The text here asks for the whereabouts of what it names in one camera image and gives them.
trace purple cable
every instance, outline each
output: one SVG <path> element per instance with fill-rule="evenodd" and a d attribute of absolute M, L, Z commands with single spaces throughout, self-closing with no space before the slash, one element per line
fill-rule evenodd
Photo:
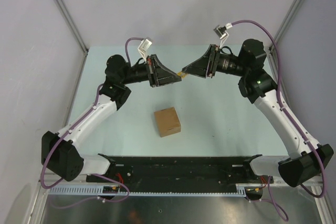
<path fill-rule="evenodd" d="M 273 39 L 272 35 L 269 33 L 268 30 L 266 30 L 265 27 L 263 27 L 261 24 L 253 21 L 253 20 L 239 20 L 236 22 L 231 23 L 232 26 L 240 24 L 240 23 L 251 23 L 254 24 L 256 26 L 258 26 L 260 29 L 262 29 L 267 36 L 269 37 L 269 39 L 272 41 L 272 44 L 274 46 L 275 52 L 277 53 L 277 58 L 278 58 L 278 88 L 277 88 L 277 101 L 280 105 L 280 107 L 282 106 L 282 100 L 281 100 L 281 95 L 280 95 L 280 91 L 281 91 L 281 82 L 282 82 L 282 73 L 281 73 L 281 57 L 280 57 L 280 53 L 278 50 L 278 46 L 275 42 L 275 40 Z M 300 133 L 300 135 L 303 137 L 303 140 L 307 143 L 308 147 L 310 148 L 310 150 L 314 153 L 314 156 L 316 157 L 320 169 L 321 169 L 321 175 L 322 175 L 322 192 L 320 195 L 316 195 L 314 193 L 312 193 L 306 186 L 301 184 L 301 187 L 307 192 L 309 193 L 311 196 L 315 197 L 315 198 L 322 198 L 327 191 L 327 183 L 325 181 L 325 174 L 324 174 L 324 166 L 322 163 L 322 160 L 319 156 L 319 154 L 317 153 L 317 151 L 315 150 L 314 146 L 310 143 L 309 139 L 307 138 L 306 134 L 303 132 L 303 130 L 300 128 L 300 126 L 297 124 L 297 122 L 294 120 L 294 118 L 289 114 L 289 112 L 286 110 L 286 108 L 281 107 L 282 111 L 284 112 L 284 114 L 286 115 L 286 117 L 289 119 L 289 121 L 292 123 L 292 125 L 296 128 L 296 130 Z"/>
<path fill-rule="evenodd" d="M 118 200 L 105 199 L 105 198 L 101 198 L 101 197 L 99 197 L 99 196 L 93 196 L 93 197 L 88 197 L 88 198 L 82 199 L 82 200 L 80 200 L 80 201 L 78 201 L 78 202 L 76 202 L 76 203 L 73 203 L 73 204 L 71 204 L 71 205 L 62 206 L 62 207 L 55 206 L 55 205 L 50 201 L 50 202 L 49 202 L 50 205 L 51 205 L 53 208 L 56 208 L 56 209 L 68 209 L 68 208 L 77 206 L 77 205 L 79 205 L 79 204 L 81 204 L 81 203 L 83 203 L 83 202 L 85 202 L 85 201 L 92 200 L 92 199 L 99 199 L 99 200 L 102 200 L 103 202 L 106 202 L 106 201 L 107 201 L 107 202 L 121 202 L 121 201 L 126 200 L 126 199 L 130 196 L 130 190 L 129 190 L 129 188 L 128 188 L 126 185 L 124 185 L 123 183 L 120 183 L 120 182 L 118 182 L 118 181 L 116 181 L 116 180 L 113 180 L 113 179 L 111 179 L 111 178 L 107 178 L 107 177 L 102 176 L 102 175 L 99 175 L 99 174 L 92 174 L 92 175 L 97 176 L 97 177 L 100 177 L 100 178 L 103 178 L 103 179 L 106 179 L 106 180 L 108 180 L 108 181 L 110 181 L 110 182 L 113 182 L 113 183 L 116 183 L 116 184 L 122 186 L 123 188 L 126 189 L 126 191 L 127 191 L 127 195 L 126 195 L 125 197 L 121 198 L 121 199 L 118 199 Z"/>
<path fill-rule="evenodd" d="M 80 118 L 78 119 L 60 138 L 59 140 L 53 145 L 53 147 L 51 148 L 50 152 L 48 153 L 47 155 L 47 158 L 46 160 L 44 161 L 44 164 L 43 164 L 43 168 L 42 168 L 42 171 L 41 171 L 41 176 L 40 176 L 40 182 L 41 182 L 41 186 L 44 188 L 44 189 L 51 189 L 53 188 L 54 186 L 58 185 L 63 179 L 60 178 L 59 180 L 57 180 L 55 183 L 53 183 L 52 185 L 50 186 L 47 186 L 45 184 L 45 181 L 44 181 L 44 175 L 46 173 L 46 169 L 47 169 L 47 165 L 51 159 L 51 156 L 53 155 L 54 151 L 56 150 L 56 148 L 58 147 L 58 145 L 62 142 L 62 140 L 69 134 L 69 131 L 70 130 L 73 130 L 78 124 L 80 124 L 92 111 L 93 111 L 93 107 L 97 105 L 98 103 L 98 97 L 99 97 L 99 90 L 101 88 L 101 86 L 103 86 L 103 84 L 99 85 L 97 87 L 97 93 L 96 93 L 96 99 L 94 100 L 94 103 L 93 103 L 93 106 Z"/>
<path fill-rule="evenodd" d="M 128 55 L 128 43 L 132 40 L 143 40 L 143 38 L 139 38 L 139 37 L 132 37 L 132 38 L 129 38 L 126 43 L 125 43 L 125 53 L 126 53 L 126 57 L 127 57 L 127 60 L 128 62 L 131 64 L 131 59 L 130 59 L 130 56 Z"/>
<path fill-rule="evenodd" d="M 281 219 L 283 219 L 285 222 L 288 222 L 289 221 L 289 217 L 288 217 L 288 214 L 286 213 L 286 211 L 278 204 L 275 202 L 275 200 L 273 199 L 273 193 L 271 191 L 271 188 L 270 188 L 270 181 L 271 181 L 271 176 L 268 177 L 268 181 L 267 181 L 267 187 L 268 187 L 268 191 L 269 191 L 269 195 L 271 197 L 271 200 L 269 199 L 257 199 L 257 200 L 250 200 L 247 195 L 246 195 L 246 199 L 249 201 L 249 202 L 253 202 L 253 203 L 256 203 L 256 202 L 268 202 L 268 203 L 271 203 L 274 208 L 276 209 L 278 215 L 281 217 Z"/>

